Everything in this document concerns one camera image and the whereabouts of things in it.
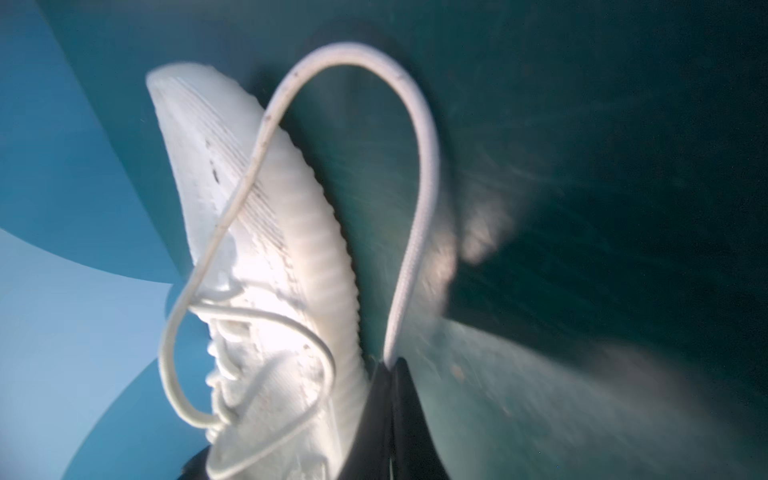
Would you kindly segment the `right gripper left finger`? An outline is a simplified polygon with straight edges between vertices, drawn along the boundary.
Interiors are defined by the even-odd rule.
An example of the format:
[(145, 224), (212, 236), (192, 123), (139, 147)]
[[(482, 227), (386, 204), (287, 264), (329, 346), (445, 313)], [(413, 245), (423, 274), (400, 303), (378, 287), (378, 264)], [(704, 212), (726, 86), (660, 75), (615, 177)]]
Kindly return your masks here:
[(380, 363), (349, 455), (338, 480), (387, 480), (391, 478), (392, 373)]

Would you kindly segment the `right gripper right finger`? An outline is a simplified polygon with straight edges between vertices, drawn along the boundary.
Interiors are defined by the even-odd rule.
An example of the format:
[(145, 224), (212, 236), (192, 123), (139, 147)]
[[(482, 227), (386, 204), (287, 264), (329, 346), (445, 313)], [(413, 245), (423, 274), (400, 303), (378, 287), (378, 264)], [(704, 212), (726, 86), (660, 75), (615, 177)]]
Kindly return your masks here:
[(448, 480), (437, 453), (409, 366), (393, 369), (392, 475), (402, 480)]

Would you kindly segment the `white sneaker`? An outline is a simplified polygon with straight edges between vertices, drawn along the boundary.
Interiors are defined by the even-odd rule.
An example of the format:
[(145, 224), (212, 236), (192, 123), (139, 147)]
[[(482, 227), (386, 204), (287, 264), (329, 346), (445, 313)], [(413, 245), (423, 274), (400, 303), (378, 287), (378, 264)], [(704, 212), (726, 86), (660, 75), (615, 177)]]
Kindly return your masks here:
[[(199, 262), (265, 111), (206, 65), (158, 67), (146, 86)], [(368, 393), (358, 289), (334, 210), (285, 131), (275, 132), (192, 308), (214, 361), (206, 477), (337, 477)]]

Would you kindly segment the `white shoelace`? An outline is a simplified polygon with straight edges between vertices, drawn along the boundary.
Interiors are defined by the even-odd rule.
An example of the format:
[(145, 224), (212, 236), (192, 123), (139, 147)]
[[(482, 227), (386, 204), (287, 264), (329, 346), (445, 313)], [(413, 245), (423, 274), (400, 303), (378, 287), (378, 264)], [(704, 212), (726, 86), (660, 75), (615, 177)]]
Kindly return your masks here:
[[(265, 114), (250, 155), (249, 167), (220, 216), (203, 258), (199, 262), (192, 260), (192, 272), (168, 315), (158, 352), (160, 378), (165, 395), (176, 414), (195, 428), (204, 431), (204, 424), (211, 418), (211, 391), (206, 378), (213, 370), (214, 361), (207, 350), (210, 341), (208, 327), (195, 315), (192, 301), (219, 244), (256, 181), (275, 132), (283, 130), (280, 123), (293, 99), (312, 78), (329, 68), (339, 66), (365, 69), (387, 83), (405, 106), (414, 128), (419, 162), (416, 207), (388, 313), (383, 351), (377, 366), (384, 363), (393, 377), (394, 365), (401, 358), (396, 353), (396, 343), (437, 205), (440, 152), (436, 127), (421, 90), (396, 61), (364, 44), (333, 43), (314, 50), (300, 60), (280, 82), (269, 103), (260, 104)], [(374, 371), (367, 373), (365, 370), (368, 393), (362, 413)], [(183, 478), (210, 479), (203, 471), (209, 450), (210, 443), (207, 440), (207, 446), (183, 467)]]

